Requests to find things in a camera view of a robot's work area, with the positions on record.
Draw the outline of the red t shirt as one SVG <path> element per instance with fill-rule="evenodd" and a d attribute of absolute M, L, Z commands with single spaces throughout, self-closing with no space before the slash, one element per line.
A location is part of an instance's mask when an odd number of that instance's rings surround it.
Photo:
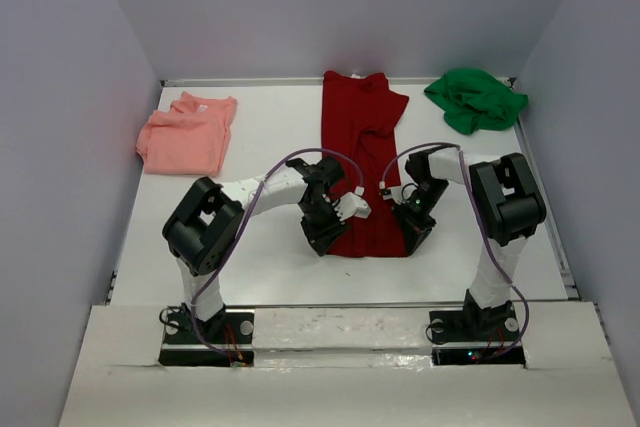
<path fill-rule="evenodd" d="M 409 97 L 392 91 L 387 77 L 376 73 L 353 78 L 327 71 L 323 78 L 321 146 L 352 161 L 342 161 L 346 179 L 332 193 L 342 196 L 364 180 L 363 198 L 371 208 L 365 218 L 347 221 L 348 231 L 329 253 L 348 258 L 405 257 L 403 233 L 379 182 L 400 184 L 399 169 L 388 164 L 397 155 L 395 128 Z"/>

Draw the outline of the green t shirt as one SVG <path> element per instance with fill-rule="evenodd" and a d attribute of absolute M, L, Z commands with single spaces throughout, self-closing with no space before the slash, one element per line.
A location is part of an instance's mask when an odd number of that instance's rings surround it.
<path fill-rule="evenodd" d="M 443 112 L 445 123 L 470 136 L 477 131 L 504 131 L 528 107 L 526 94 L 514 92 L 491 74 L 471 68 L 453 69 L 429 84 L 424 95 Z"/>

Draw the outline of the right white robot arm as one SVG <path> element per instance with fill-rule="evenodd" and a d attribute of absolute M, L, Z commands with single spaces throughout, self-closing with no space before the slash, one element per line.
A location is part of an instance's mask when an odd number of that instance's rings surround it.
<path fill-rule="evenodd" d="M 395 199 L 382 186 L 412 255 L 436 226 L 431 212 L 447 187 L 466 189 L 482 248 L 475 277 L 458 310 L 433 311 L 426 328 L 436 346 L 506 340 L 516 345 L 526 321 L 519 321 L 512 300 L 524 296 L 514 283 L 519 257 L 539 225 L 546 206 L 526 158 L 468 155 L 452 143 L 430 142 L 402 152 L 405 171 L 414 183 L 410 195 Z"/>

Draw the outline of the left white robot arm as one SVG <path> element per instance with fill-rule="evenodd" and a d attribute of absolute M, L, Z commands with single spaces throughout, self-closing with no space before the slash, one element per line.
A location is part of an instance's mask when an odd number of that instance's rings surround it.
<path fill-rule="evenodd" d="M 262 176 L 226 183 L 202 177 L 192 184 L 166 221 L 162 236 L 178 264 L 184 295 L 181 310 L 197 341 L 215 348 L 213 339 L 225 317 L 219 275 L 251 218 L 282 206 L 298 206 L 307 242 L 323 256 L 347 232 L 349 219 L 369 216 L 360 170 L 353 190 L 332 197 L 332 188 L 345 177 L 344 159 L 327 152 L 310 164 L 292 153 Z"/>

